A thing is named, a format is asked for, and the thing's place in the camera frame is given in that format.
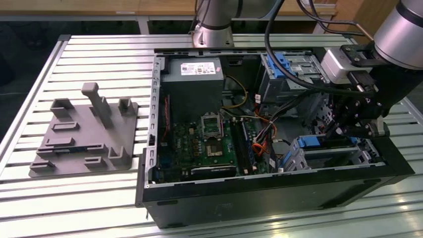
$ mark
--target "metal frame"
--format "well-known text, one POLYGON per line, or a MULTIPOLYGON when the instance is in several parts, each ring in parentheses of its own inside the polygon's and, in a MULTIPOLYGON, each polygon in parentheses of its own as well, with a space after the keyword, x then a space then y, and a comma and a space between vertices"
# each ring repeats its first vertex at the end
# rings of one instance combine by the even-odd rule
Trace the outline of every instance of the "metal frame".
MULTIPOLYGON (((239 48, 264 46, 263 35, 235 35, 233 40, 239 48)), ((328 34, 272 35, 273 47, 335 47, 351 43, 349 39, 328 34)), ((64 93, 76 97, 73 89, 88 80, 96 80, 99 86, 107 88, 108 100, 113 100, 117 94, 149 95, 152 49, 189 48, 191 45, 187 35, 72 36, 65 46, 64 42, 58 42, 0 146, 1 236, 355 238, 421 235, 423 126, 419 122, 423 117, 408 105, 407 99, 392 107, 384 121, 391 129, 391 140, 416 175, 396 185, 377 189, 344 208, 160 230, 151 217, 145 216, 145 209, 133 207, 137 155, 145 147, 144 131, 149 123, 148 97, 137 97, 136 101, 141 107, 135 168, 125 173, 60 179, 38 180, 26 176, 40 138, 37 133, 52 116, 45 112, 50 102, 44 100, 64 93), (103 64, 103 70, 87 72, 96 64, 103 64), (60 73, 48 79, 50 71, 60 73)))
MULTIPOLYGON (((139 23, 140 34, 148 35, 149 21, 183 21, 192 20, 191 15, 113 15, 113 16, 40 16, 40 15, 0 15, 0 21, 136 21, 139 23)), ((331 20, 332 16, 321 16, 320 18, 331 20)), ((268 21, 269 18, 233 18, 233 21, 268 21)), ((308 16, 277 16, 276 21, 315 21, 308 16)), ((313 34, 323 34, 324 31, 319 24, 316 24, 313 34)))
POLYGON ((66 41, 57 41, 54 48, 52 50, 52 53, 46 59, 45 65, 41 69, 40 75, 30 88, 25 101, 13 119, 10 127, 4 135, 4 138, 0 144, 0 175, 6 164, 6 160, 2 160, 1 158, 8 157, 13 151, 13 147, 18 139, 17 135, 20 135, 24 130, 24 128, 20 125, 26 124, 28 116, 29 116, 28 112, 30 112, 29 109, 34 107, 32 102, 36 102, 37 100, 37 92, 38 90, 41 90, 44 79, 52 73, 52 68, 57 63, 60 55, 65 49, 66 43, 68 43, 66 41))

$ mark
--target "metal slotted table surface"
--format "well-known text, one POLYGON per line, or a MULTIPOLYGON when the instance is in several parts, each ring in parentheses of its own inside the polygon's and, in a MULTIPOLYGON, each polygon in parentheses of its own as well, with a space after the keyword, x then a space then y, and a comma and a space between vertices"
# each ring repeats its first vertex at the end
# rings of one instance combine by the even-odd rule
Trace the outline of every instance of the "metal slotted table surface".
MULTIPOLYGON (((351 44, 336 35, 273 35, 273 47, 351 44)), ((263 47, 263 35, 236 35, 237 47, 263 47)), ((72 36, 57 42, 0 145, 0 237, 413 237, 423 234, 423 117, 407 99, 385 122, 416 174, 343 208, 160 230, 135 208, 139 155, 145 146, 153 49, 191 48, 187 35, 72 36), (137 102, 133 165, 125 172, 30 178, 29 163, 52 118, 54 98, 87 104, 84 82, 109 103, 137 102)))

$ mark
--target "blue latch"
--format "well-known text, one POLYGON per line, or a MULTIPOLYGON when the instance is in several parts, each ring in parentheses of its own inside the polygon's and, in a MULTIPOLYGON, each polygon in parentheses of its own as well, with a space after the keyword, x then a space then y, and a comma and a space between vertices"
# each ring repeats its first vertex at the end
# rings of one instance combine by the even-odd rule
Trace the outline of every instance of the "blue latch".
POLYGON ((353 145, 356 145, 356 143, 357 143, 357 139, 356 139, 356 137, 349 137, 349 141, 351 141, 351 143, 353 144, 353 145))
POLYGON ((300 148, 303 147, 316 147, 320 146, 320 142, 316 136, 305 136, 297 138, 297 145, 300 148))
MULTIPOLYGON (((291 74, 295 75, 295 73, 291 70, 291 66, 289 66, 289 61, 284 58, 281 53, 275 53, 275 56, 280 62, 280 64, 283 65, 283 67, 289 71, 291 74)), ((275 78, 287 78, 285 74, 277 69, 271 57, 267 55, 267 61, 269 63, 271 69, 273 71, 273 76, 275 78)))

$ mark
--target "wooden shelf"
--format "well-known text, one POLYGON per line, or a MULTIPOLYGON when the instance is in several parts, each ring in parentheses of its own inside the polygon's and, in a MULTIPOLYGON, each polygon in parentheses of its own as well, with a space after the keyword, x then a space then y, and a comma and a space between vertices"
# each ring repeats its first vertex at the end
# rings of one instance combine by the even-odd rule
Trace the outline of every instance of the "wooden shelf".
POLYGON ((0 0, 2 15, 136 14, 140 0, 0 0))
MULTIPOLYGON (((195 0, 0 0, 2 15, 193 15, 195 0)), ((317 8, 323 16, 333 7, 317 8)), ((279 15, 303 16, 295 0, 285 0, 279 15)))
MULTIPOLYGON (((139 15, 193 15, 195 0, 140 0, 139 15)), ((333 7, 317 8, 320 15, 336 15, 333 7)), ((303 16, 296 0, 285 0, 279 15, 303 16)))

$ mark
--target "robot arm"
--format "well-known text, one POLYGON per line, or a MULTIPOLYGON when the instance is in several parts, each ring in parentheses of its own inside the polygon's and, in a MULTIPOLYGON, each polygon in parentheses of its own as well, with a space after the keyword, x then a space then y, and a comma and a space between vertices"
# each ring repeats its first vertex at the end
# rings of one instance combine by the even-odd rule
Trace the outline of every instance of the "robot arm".
POLYGON ((388 135, 383 117, 423 81, 423 4, 400 0, 367 45, 331 48, 321 67, 336 87, 372 90, 372 98, 332 97, 327 135, 388 135))
POLYGON ((196 48, 233 47, 232 18, 261 18, 277 0, 203 0, 192 35, 196 48))

